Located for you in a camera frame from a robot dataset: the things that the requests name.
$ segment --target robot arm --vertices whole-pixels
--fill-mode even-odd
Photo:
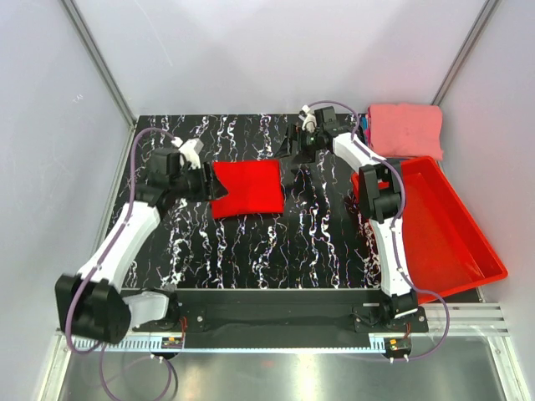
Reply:
[[[385,296],[380,305],[382,318],[395,319],[416,312],[416,293],[401,276],[404,273],[410,277],[403,247],[402,218],[396,219],[392,226],[400,208],[400,183],[381,164],[384,157],[352,140],[350,129],[340,125],[333,107],[313,112],[304,106],[300,117],[302,128],[294,124],[288,126],[287,138],[275,157],[290,156],[293,142],[297,142],[296,163],[312,163],[318,150],[329,150],[359,172],[359,206],[363,217],[369,219],[374,229],[381,264],[381,290]],[[402,176],[399,162],[390,164]],[[389,187],[380,190],[380,182],[388,182]],[[395,259],[394,237],[399,266]]]
[[[82,281],[97,267],[75,308],[71,331],[74,335],[102,342],[119,343],[129,329],[161,319],[177,321],[178,302],[174,294],[143,291],[122,297],[125,276],[141,246],[179,198],[211,201],[227,194],[210,164],[202,164],[200,140],[179,139],[177,148],[155,150],[147,166],[147,183],[137,185],[130,218],[127,203],[98,251],[79,269],[77,275],[62,275],[56,282],[59,322],[65,332],[67,315],[74,294]]]

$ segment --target cable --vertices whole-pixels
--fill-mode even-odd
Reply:
[[[113,248],[113,246],[115,245],[115,243],[119,239],[120,235],[125,230],[126,224],[128,223],[130,217],[132,216],[132,211],[133,211],[133,208],[134,208],[134,200],[135,200],[135,151],[137,149],[137,145],[139,144],[141,137],[143,137],[144,135],[147,135],[147,134],[149,134],[149,133],[151,133],[153,131],[156,131],[156,132],[159,132],[161,134],[164,134],[165,136],[167,136],[171,140],[173,140],[175,138],[173,135],[171,135],[169,132],[165,131],[164,129],[150,127],[150,128],[145,128],[142,131],[140,131],[140,133],[135,136],[134,141],[132,142],[132,147],[130,149],[130,196],[129,196],[129,204],[128,204],[128,210],[126,212],[125,220],[121,223],[121,225],[119,226],[119,229],[114,234],[114,236],[111,238],[110,243],[104,249],[104,251],[102,252],[102,255],[100,255],[99,259],[97,260],[96,266],[93,267],[89,271],[88,275],[81,282],[80,286],[78,287],[78,290],[74,294],[73,300],[70,303],[69,310],[67,312],[67,318],[66,318],[66,321],[65,321],[65,337],[66,337],[66,341],[67,341],[67,346],[69,347],[69,349],[70,349],[70,351],[72,353],[77,353],[78,355],[86,355],[88,353],[92,353],[96,348],[98,348],[101,345],[101,342],[97,342],[93,347],[91,347],[90,349],[85,350],[85,351],[81,351],[81,350],[77,349],[74,346],[73,338],[72,338],[74,311],[76,309],[76,306],[78,305],[79,299],[82,297],[82,293],[84,292],[84,289],[87,287],[87,285],[91,281],[91,278],[94,276],[94,274],[99,269],[102,268],[103,261],[106,259],[106,257],[110,253],[111,249]],[[100,383],[102,384],[102,387],[103,387],[104,391],[106,392],[106,394],[108,395],[108,397],[110,397],[114,401],[120,401],[120,399],[116,398],[111,393],[111,391],[108,388],[108,385],[107,385],[107,383],[106,383],[106,381],[104,379],[104,351],[105,351],[105,349],[106,349],[106,344],[104,344],[102,346],[102,349],[100,351],[100,368],[99,368]],[[161,400],[166,395],[167,391],[169,390],[169,387],[171,386],[171,376],[174,374],[175,377],[177,377],[176,372],[174,372],[174,368],[171,365],[171,363],[169,361],[167,361],[166,359],[164,359],[164,360],[165,360],[166,365],[167,365],[168,370],[169,370],[169,377],[167,379],[167,384],[166,384],[163,392],[158,397],[155,398],[155,401]]]
[[[314,103],[309,104],[308,107],[312,108],[315,105],[325,104],[325,103],[326,104],[337,104],[338,106],[347,109],[350,113],[352,113],[355,116],[355,118],[357,120],[359,119],[359,115],[357,114],[356,111],[351,109],[348,105],[340,103],[340,102],[337,102],[337,101],[334,101],[334,100],[319,100],[318,102],[314,102]],[[371,156],[371,153],[369,152],[369,148],[366,145],[362,144],[360,142],[360,140],[359,140],[359,137],[355,135],[355,133],[357,132],[358,128],[359,128],[359,126],[356,125],[353,128],[353,130],[351,131],[351,140],[353,141],[353,143],[362,152],[364,152],[365,155],[370,157],[373,161],[377,161],[377,162],[381,163],[382,165],[384,165],[386,168],[388,168],[391,171],[391,173],[394,175],[394,177],[400,183],[400,197],[401,197],[400,209],[398,210],[398,212],[396,213],[396,215],[392,219],[392,223],[390,224],[390,229],[393,229],[395,227],[395,222],[403,215],[403,211],[405,209],[405,205],[406,205],[405,184],[403,183],[403,180],[401,179],[400,173],[398,173],[398,171],[394,168],[394,166],[391,165],[387,160],[383,160],[383,159],[379,159],[379,158]],[[400,275],[403,277],[403,279],[407,282],[409,287],[412,288],[414,291],[418,292],[419,294],[432,295],[433,297],[438,299],[441,302],[442,306],[444,307],[444,311],[446,313],[446,326],[444,327],[444,333],[442,334],[442,337],[439,340],[439,342],[431,350],[427,351],[426,353],[422,353],[421,355],[417,355],[417,356],[411,358],[411,360],[420,360],[420,359],[426,358],[426,357],[430,356],[431,354],[435,353],[438,350],[438,348],[440,348],[442,346],[442,344],[444,343],[444,341],[446,340],[448,332],[450,331],[450,310],[448,309],[446,301],[444,300],[443,297],[441,297],[439,294],[437,294],[436,292],[433,292],[431,290],[422,290],[422,289],[418,288],[417,286],[415,286],[412,283],[412,281],[408,278],[408,276],[403,273],[403,271],[402,271],[403,269],[402,269],[401,263],[400,263],[400,252],[399,252],[397,243],[395,241],[395,236],[392,236],[392,242],[393,242],[393,245],[394,245],[395,262],[396,262],[396,264],[398,266],[397,270],[400,273]]]
[[[102,350],[100,350],[100,357],[99,357],[100,384],[102,385],[102,388],[104,389],[104,391],[106,392],[108,397],[110,397],[114,401],[123,401],[120,398],[117,398],[117,397],[114,396],[114,394],[111,392],[111,390],[108,387],[108,384],[106,383],[106,380],[104,378],[104,351],[105,351],[105,349],[106,349],[106,344],[104,344],[102,346]],[[171,378],[172,378],[173,374],[175,374],[175,376],[176,376],[175,368],[173,367],[171,362],[169,362],[167,359],[164,359],[162,357],[160,357],[159,360],[163,361],[167,366],[167,372],[168,372],[167,383],[166,383],[166,386],[164,387],[164,390],[161,392],[161,394],[158,397],[154,398],[153,401],[160,401],[162,398],[164,398],[166,396],[166,393],[169,390],[169,387],[171,386]]]

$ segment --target marble pattern tablecloth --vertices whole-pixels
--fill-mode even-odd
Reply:
[[[339,118],[352,124],[347,115]],[[183,140],[200,138],[203,160],[273,157],[296,115],[142,116],[146,127],[169,130]],[[137,176],[150,153],[169,140],[157,133],[140,142]],[[375,239],[362,221],[341,159],[320,152],[311,165],[281,160],[285,211],[214,221],[207,203],[176,207],[142,246],[124,287],[312,288],[377,287]],[[128,199],[123,174],[110,228]]]

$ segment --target red tray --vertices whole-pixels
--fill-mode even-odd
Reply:
[[[403,241],[417,287],[443,297],[507,276],[496,252],[431,157],[401,163],[407,205]],[[359,199],[359,176],[351,176]],[[434,297],[418,297],[419,303]]]

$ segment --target folded pink towel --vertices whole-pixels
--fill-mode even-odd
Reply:
[[[421,104],[372,104],[371,148],[388,157],[431,156],[442,160],[442,112]]]

